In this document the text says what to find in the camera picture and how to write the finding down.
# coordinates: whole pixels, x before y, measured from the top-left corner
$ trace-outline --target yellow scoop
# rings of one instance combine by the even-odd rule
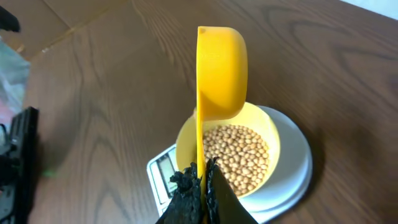
[[[199,27],[197,42],[197,164],[202,205],[206,190],[203,121],[229,119],[242,109],[248,86],[248,55],[239,32]]]

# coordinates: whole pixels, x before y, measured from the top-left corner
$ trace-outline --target black object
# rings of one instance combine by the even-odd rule
[[[257,223],[239,202],[220,168],[215,164],[216,160],[217,158],[209,160],[206,165],[207,223]],[[184,174],[176,172],[170,181],[176,182],[178,187],[169,207],[156,224],[202,224],[204,218],[200,202],[201,179],[197,178],[197,165],[192,162],[191,167],[184,169]]]
[[[9,134],[1,125],[5,138],[0,146],[0,224],[27,223],[33,204],[38,115],[32,107],[17,114]]]
[[[18,19],[0,6],[0,30],[1,29],[13,32],[21,31]]]

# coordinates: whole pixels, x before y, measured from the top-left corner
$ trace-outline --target yellow bowl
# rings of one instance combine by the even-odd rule
[[[239,198],[243,198],[260,189],[274,172],[280,154],[278,130],[267,113],[265,113],[259,107],[246,102],[238,115],[231,119],[205,121],[203,123],[203,132],[213,129],[217,125],[227,124],[242,125],[250,128],[261,135],[261,138],[267,143],[269,148],[267,150],[267,153],[269,154],[269,164],[265,177],[256,188],[247,192],[246,194],[239,196]],[[197,161],[197,139],[195,125],[195,119],[193,117],[188,118],[188,120],[182,126],[177,137],[176,159],[178,169],[180,171],[183,171],[184,168],[189,167],[191,162]]]

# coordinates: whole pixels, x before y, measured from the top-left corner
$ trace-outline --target scale platform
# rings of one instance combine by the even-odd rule
[[[312,176],[312,155],[304,134],[290,118],[272,108],[259,107],[278,129],[279,162],[259,190],[239,201],[258,223],[264,223],[291,208],[303,196]],[[169,182],[176,170],[175,145],[148,162],[147,173],[159,216],[166,211],[177,188]]]

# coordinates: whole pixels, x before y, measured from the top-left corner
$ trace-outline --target white scale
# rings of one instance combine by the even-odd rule
[[[291,208],[303,196],[312,176],[312,156],[305,136],[290,118],[272,108],[259,107],[278,129],[279,162],[259,190],[239,201],[258,223],[264,223]],[[169,182],[176,170],[175,145],[148,162],[147,173],[159,216],[166,211],[177,188]]]

